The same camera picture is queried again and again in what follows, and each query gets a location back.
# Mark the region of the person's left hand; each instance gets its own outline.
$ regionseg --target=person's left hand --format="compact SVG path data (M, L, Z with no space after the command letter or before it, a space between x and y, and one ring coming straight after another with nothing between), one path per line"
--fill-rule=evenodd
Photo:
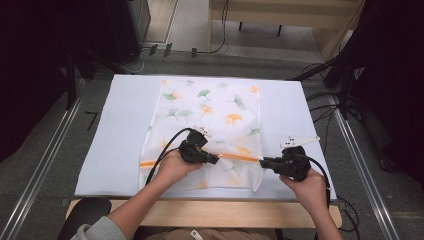
M179 182L189 172L200 169L201 163L186 163L178 150L169 152L160 162L159 170L153 180L161 181L167 187L171 187L174 183Z

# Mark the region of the person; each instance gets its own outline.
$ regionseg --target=person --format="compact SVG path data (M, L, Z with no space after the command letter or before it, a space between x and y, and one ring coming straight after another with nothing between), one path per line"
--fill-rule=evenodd
M136 195L102 217L93 226L82 225L72 240L132 239L141 221L160 196L189 172L200 169L202 164L188 164L178 150L169 152L162 160L153 180ZM292 189L298 201L310 214L320 240L342 239L327 208L325 183L321 174L311 169L302 182L280 176L280 180ZM277 239L273 229L168 229L165 232L146 231L143 239Z

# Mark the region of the forearm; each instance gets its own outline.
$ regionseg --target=forearm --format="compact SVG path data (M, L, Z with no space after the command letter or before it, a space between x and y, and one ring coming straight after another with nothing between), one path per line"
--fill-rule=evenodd
M160 181L152 181L108 217L118 225L127 239L131 239L141 221L168 187Z
M343 239L339 229L333 221L328 209L318 209L310 212L312 220L314 221L315 228L320 240L339 240Z

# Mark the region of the wooden desk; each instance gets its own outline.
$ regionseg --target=wooden desk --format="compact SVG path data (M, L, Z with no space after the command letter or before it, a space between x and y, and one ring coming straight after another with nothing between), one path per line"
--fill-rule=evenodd
M79 200L72 201L66 217ZM125 200L112 200L112 210ZM330 206L337 227L342 218L337 206ZM228 228L315 228L308 212L294 202L160 200L143 226L228 227Z
M225 0L209 0L212 20L222 19ZM310 27L324 60L332 57L359 20L365 0L230 0L227 21Z

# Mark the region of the hand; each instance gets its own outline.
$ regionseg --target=hand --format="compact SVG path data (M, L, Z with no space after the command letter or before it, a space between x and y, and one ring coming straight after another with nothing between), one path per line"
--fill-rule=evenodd
M183 179L189 172L200 169L202 166L203 164L201 163L186 163L181 158L180 152L173 150L162 159L154 180L162 181L167 187L171 187L174 183Z
M324 177L314 169L310 169L308 176L302 182L280 175L284 182L296 194L300 204L309 212L327 209L326 186Z

